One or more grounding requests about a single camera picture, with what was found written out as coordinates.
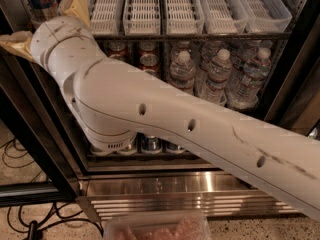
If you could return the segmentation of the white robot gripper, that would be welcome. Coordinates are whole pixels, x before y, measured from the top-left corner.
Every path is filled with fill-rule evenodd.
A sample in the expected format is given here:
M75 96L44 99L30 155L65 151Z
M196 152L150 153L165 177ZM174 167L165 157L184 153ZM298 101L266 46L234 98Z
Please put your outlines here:
M58 12L61 17L44 22L34 35L30 31L1 35L0 46L30 62L35 60L47 72L74 72L96 61L87 0L61 0Z

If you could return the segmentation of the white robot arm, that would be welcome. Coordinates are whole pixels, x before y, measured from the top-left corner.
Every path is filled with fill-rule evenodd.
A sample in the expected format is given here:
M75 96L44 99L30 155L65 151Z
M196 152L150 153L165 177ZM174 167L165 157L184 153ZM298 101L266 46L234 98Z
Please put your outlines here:
M201 100L106 55L72 16L12 37L60 85L95 148L112 152L125 147L132 133L154 135L312 218L319 216L318 143Z

